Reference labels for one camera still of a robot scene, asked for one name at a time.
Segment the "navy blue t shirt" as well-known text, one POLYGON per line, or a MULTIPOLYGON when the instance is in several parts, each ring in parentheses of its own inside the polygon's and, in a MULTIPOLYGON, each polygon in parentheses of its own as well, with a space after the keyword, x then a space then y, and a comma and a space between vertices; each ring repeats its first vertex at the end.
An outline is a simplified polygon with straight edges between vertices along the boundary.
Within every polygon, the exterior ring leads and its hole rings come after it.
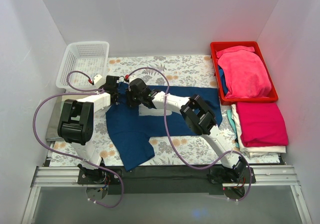
POLYGON ((171 137, 194 136, 179 112, 170 114, 161 111, 159 116, 139 114, 139 108, 127 105, 128 84, 118 88, 118 105, 112 105, 106 112, 108 135, 119 152, 125 170, 130 171, 155 156, 149 143, 151 137, 167 136, 164 123, 167 122, 171 137))

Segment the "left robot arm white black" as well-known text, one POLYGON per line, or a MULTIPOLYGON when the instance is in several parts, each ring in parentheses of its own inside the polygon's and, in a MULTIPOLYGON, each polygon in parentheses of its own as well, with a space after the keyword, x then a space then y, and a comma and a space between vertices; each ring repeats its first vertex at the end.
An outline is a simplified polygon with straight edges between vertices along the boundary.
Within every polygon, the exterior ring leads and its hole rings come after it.
POLYGON ((99 167, 102 157, 93 143, 95 113, 107 110, 117 102, 119 97, 119 76, 108 75, 103 78, 97 74, 88 78, 88 82, 96 89, 94 94, 80 99, 67 99, 62 106, 57 134, 70 144, 77 156, 83 159, 78 167, 86 173, 95 184, 106 180, 106 171, 99 167))

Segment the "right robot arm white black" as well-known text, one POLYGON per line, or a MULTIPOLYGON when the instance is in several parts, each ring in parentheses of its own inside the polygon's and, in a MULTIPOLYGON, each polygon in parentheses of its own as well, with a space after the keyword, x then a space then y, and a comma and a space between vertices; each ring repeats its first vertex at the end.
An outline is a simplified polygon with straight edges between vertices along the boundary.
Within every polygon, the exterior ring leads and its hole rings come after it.
POLYGON ((163 110, 164 128, 170 143, 172 143, 172 140, 167 123, 167 111, 180 114, 187 127, 207 141, 215 153, 219 155, 213 163, 196 167, 185 161, 173 147, 176 155, 186 166, 202 171, 221 161, 224 175, 230 182, 237 183, 244 179, 245 171, 249 172, 249 181, 252 182, 253 173, 248 161, 240 152, 229 147, 229 144, 221 135, 213 110, 199 95, 181 97, 168 93, 168 88, 165 92, 151 90, 141 78, 131 77, 130 75, 126 75, 124 80, 128 83, 126 96, 130 104, 142 104, 149 109, 163 110))

